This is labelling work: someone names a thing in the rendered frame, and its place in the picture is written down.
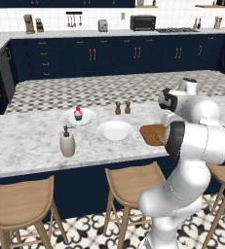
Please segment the pink and blue cupcake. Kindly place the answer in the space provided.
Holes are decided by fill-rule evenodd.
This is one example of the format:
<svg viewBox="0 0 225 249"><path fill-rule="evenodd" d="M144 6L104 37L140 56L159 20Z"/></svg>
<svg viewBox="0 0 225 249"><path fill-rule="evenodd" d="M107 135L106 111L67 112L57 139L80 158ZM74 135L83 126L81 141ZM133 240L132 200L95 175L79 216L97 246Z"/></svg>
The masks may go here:
<svg viewBox="0 0 225 249"><path fill-rule="evenodd" d="M76 121L81 121L83 117L83 111L79 106L76 107L76 110L74 111L74 117Z"/></svg>

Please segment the navy wall cabinet run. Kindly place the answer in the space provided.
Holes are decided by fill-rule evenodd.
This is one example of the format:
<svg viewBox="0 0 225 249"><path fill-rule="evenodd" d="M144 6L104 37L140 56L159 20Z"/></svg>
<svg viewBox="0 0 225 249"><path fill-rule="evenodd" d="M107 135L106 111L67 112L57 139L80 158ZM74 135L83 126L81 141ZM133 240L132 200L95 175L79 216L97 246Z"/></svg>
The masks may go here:
<svg viewBox="0 0 225 249"><path fill-rule="evenodd" d="M0 8L134 8L135 0L0 0Z"/></svg>

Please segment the grey dishwasher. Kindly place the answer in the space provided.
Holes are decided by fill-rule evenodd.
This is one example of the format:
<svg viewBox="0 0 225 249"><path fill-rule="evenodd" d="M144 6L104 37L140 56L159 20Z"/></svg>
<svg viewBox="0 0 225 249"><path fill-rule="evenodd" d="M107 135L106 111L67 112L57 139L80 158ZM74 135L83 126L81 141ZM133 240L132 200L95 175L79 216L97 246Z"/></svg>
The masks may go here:
<svg viewBox="0 0 225 249"><path fill-rule="evenodd" d="M7 93L8 102L11 102L15 94L16 87L5 49L2 49L0 51L0 71Z"/></svg>

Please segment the silver toaster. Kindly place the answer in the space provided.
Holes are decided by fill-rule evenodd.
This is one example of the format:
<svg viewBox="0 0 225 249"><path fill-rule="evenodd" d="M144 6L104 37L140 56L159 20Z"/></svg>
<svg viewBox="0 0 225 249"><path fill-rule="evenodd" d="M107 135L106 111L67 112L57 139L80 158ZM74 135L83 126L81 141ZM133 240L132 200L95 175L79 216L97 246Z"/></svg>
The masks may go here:
<svg viewBox="0 0 225 249"><path fill-rule="evenodd" d="M100 19L98 22L98 31L107 32L108 31L108 21L106 19Z"/></svg>

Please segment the navy base cabinet run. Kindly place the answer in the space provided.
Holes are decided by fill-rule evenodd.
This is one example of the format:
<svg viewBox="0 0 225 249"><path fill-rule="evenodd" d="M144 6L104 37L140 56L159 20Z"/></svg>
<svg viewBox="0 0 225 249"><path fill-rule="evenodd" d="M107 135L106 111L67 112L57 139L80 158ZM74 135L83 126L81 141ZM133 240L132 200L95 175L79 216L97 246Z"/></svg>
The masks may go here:
<svg viewBox="0 0 225 249"><path fill-rule="evenodd" d="M222 34L14 39L19 80L214 70Z"/></svg>

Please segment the dark knife block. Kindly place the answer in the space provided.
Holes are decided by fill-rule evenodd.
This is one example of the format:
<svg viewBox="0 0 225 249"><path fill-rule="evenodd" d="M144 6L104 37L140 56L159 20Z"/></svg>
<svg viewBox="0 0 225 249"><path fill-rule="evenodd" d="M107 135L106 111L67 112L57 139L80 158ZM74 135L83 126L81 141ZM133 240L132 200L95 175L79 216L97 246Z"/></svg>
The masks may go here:
<svg viewBox="0 0 225 249"><path fill-rule="evenodd" d="M36 20L37 32L44 32L44 27L43 27L43 23L42 23L41 19L37 18L35 20Z"/></svg>

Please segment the white plate with cupcake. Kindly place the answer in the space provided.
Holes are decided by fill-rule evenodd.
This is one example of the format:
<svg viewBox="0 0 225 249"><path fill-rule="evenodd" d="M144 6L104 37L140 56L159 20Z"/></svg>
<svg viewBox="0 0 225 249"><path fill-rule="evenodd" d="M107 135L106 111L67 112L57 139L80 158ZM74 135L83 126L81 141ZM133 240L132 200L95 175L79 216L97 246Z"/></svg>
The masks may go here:
<svg viewBox="0 0 225 249"><path fill-rule="evenodd" d="M77 121L74 116L74 108L69 109L66 111L62 116L61 119L65 124L68 125L88 125L96 118L96 112L89 109L89 108L82 108L83 117L81 121Z"/></svg>

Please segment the beige soap dispenser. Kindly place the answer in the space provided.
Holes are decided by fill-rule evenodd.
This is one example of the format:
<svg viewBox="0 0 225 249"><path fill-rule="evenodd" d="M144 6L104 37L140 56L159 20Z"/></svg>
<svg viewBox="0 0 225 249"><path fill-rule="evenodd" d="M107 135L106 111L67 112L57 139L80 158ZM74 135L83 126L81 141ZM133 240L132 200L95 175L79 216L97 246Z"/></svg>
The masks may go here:
<svg viewBox="0 0 225 249"><path fill-rule="evenodd" d="M75 154L75 139L74 136L68 131L68 126L63 127L63 133L60 136L59 145L62 154L71 158Z"/></svg>

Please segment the wooden wall shelf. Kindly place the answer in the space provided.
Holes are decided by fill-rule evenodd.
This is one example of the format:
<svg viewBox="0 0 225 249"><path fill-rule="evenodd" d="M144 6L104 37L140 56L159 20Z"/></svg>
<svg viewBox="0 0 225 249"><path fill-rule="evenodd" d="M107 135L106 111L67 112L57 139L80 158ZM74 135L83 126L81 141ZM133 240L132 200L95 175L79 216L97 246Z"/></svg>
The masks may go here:
<svg viewBox="0 0 225 249"><path fill-rule="evenodd" d="M225 0L211 0L209 4L196 4L196 8L225 8Z"/></svg>
<svg viewBox="0 0 225 249"><path fill-rule="evenodd" d="M136 0L136 8L158 8L157 0Z"/></svg>

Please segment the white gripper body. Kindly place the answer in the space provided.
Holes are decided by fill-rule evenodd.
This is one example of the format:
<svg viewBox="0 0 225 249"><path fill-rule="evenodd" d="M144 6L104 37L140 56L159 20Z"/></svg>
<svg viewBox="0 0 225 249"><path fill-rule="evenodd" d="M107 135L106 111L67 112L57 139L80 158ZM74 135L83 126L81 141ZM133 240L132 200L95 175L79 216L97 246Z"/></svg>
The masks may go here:
<svg viewBox="0 0 225 249"><path fill-rule="evenodd" d="M171 123L171 119L174 117L173 112L165 112L163 117L162 117L162 125L164 127L168 127L169 124Z"/></svg>

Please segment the empty white plate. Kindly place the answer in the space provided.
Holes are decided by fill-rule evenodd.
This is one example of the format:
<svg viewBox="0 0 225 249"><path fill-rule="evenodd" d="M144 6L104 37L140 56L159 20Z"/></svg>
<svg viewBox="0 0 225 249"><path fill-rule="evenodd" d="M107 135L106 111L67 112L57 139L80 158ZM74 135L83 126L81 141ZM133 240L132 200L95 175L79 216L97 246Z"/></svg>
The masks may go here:
<svg viewBox="0 0 225 249"><path fill-rule="evenodd" d="M97 128L97 134L111 142L122 142L129 140L133 135L133 128L130 124L122 121L109 121Z"/></svg>

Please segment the brown wooden cutting board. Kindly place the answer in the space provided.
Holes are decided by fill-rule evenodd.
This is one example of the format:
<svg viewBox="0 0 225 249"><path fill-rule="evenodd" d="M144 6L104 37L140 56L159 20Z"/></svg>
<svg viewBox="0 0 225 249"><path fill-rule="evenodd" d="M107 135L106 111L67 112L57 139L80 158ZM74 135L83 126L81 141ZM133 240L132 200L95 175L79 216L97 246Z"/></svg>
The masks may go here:
<svg viewBox="0 0 225 249"><path fill-rule="evenodd" d="M163 145L163 141L165 139L165 127L162 124L143 125L139 131L148 145Z"/></svg>

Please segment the navy island counter base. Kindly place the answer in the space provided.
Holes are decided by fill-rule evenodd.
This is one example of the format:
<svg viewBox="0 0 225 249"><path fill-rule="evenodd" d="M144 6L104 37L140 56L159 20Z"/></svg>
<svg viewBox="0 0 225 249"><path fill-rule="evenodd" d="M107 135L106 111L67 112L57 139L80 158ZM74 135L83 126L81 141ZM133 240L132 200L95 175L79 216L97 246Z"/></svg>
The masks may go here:
<svg viewBox="0 0 225 249"><path fill-rule="evenodd" d="M89 214L99 214L106 210L109 192L105 175L106 168L121 169L129 166L142 166L153 161L160 166L166 178L177 166L177 162L173 158L160 157L0 177L0 184L41 180L54 175L54 200L60 218L82 217Z"/></svg>

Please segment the black toaster oven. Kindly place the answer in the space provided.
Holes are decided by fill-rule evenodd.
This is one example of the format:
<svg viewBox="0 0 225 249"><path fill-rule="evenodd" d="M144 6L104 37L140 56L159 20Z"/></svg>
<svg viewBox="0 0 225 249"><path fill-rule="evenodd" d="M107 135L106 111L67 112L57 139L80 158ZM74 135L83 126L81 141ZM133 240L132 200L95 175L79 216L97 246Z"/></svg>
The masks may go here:
<svg viewBox="0 0 225 249"><path fill-rule="evenodd" d="M132 31L153 31L156 25L156 17L153 15L131 16L130 29Z"/></svg>

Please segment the rail with hanging utensils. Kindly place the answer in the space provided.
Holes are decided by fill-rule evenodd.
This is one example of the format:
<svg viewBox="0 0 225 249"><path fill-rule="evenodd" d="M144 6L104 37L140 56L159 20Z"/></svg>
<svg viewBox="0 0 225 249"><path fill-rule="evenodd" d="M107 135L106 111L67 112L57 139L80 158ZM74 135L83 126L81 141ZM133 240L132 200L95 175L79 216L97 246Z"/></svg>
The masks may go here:
<svg viewBox="0 0 225 249"><path fill-rule="evenodd" d="M67 26L68 27L77 27L82 26L82 12L66 12L67 16Z"/></svg>

